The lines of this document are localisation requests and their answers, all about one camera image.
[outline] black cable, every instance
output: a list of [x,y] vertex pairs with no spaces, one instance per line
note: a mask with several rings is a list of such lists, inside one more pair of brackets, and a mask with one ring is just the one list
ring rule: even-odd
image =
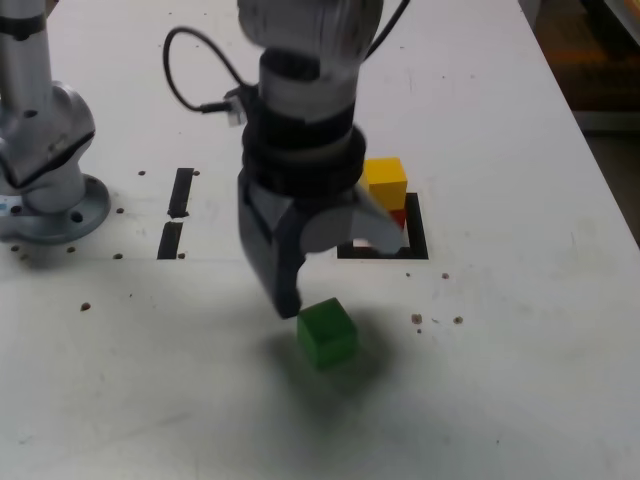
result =
[[371,48],[369,48],[369,51],[367,52],[367,56],[365,57],[365,60],[369,58],[371,55],[373,55],[375,51],[378,49],[378,47],[382,45],[382,43],[387,39],[387,37],[391,33],[391,30],[393,30],[393,27],[396,26],[396,23],[398,23],[398,20],[400,20],[400,17],[402,17],[402,14],[409,6],[410,1],[411,0],[402,0],[402,2],[400,2],[400,5],[398,5],[398,8],[393,13],[393,15],[391,16],[391,18],[389,19],[385,27],[382,29],[382,31],[380,32],[380,35],[378,35],[378,37],[371,44]]
[[193,105],[193,104],[189,103],[182,96],[182,94],[178,91],[178,89],[176,88],[176,85],[173,82],[173,75],[171,74],[171,64],[169,62],[169,52],[171,50],[171,44],[173,42],[173,39],[176,37],[176,35],[179,35],[181,33],[189,34],[189,35],[191,35],[193,37],[196,37],[197,39],[201,40],[202,42],[204,42],[211,50],[213,50],[213,52],[218,56],[218,58],[224,64],[224,66],[227,67],[227,70],[229,70],[229,73],[231,74],[233,79],[236,82],[238,82],[240,87],[243,87],[243,88],[248,87],[248,85],[244,82],[244,80],[242,80],[242,77],[240,77],[240,75],[238,74],[236,69],[233,67],[233,65],[231,65],[231,62],[227,59],[227,57],[222,52],[222,50],[220,50],[218,48],[218,46],[213,42],[213,40],[211,40],[209,37],[207,37],[204,33],[199,32],[198,30],[195,30],[193,28],[190,28],[190,27],[176,27],[173,30],[171,30],[169,32],[169,34],[167,35],[167,38],[166,38],[166,40],[164,42],[164,48],[162,50],[162,64],[163,64],[163,67],[164,67],[165,76],[167,77],[167,83],[169,84],[169,88],[171,89],[171,91],[173,92],[175,97],[178,99],[178,101],[185,108],[187,108],[188,110],[191,110],[192,112],[215,113],[215,112],[228,112],[228,111],[230,111],[231,110],[231,104],[229,102],[205,103],[205,104],[202,104],[200,106]]

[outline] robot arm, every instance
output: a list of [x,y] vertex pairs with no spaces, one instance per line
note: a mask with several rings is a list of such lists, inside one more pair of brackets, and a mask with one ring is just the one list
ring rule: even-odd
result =
[[306,254],[357,238],[384,253],[403,246],[401,230],[358,185],[366,142],[353,124],[358,75],[383,0],[238,6],[245,34],[266,49],[257,91],[242,98],[248,124],[240,238],[276,310],[288,318],[301,307],[297,276]]
[[97,228],[107,189],[78,166],[89,107],[51,80],[45,0],[0,0],[0,237],[56,244]]

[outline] toy block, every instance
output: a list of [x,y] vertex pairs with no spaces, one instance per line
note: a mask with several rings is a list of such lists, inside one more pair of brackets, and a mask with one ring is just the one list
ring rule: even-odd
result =
[[407,196],[407,175],[399,158],[377,158],[364,162],[368,191],[386,210],[402,210]]
[[398,224],[398,226],[404,230],[404,227],[407,223],[407,210],[403,208],[402,210],[394,210],[392,212],[389,212],[389,214]]
[[298,314],[298,343],[317,369],[326,369],[353,357],[358,331],[337,299],[302,310]]

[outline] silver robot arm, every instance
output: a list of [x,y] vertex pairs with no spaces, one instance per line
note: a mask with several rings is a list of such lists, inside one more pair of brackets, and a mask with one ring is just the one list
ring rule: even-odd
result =
[[109,195],[78,161],[95,124],[51,79],[45,0],[0,0],[0,238],[66,243],[97,228]]

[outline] small hole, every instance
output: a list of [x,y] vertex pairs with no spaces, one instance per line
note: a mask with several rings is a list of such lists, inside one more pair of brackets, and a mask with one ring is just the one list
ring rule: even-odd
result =
[[84,217],[80,212],[71,212],[71,215],[69,215],[69,218],[74,223],[82,223],[82,221],[84,220]]

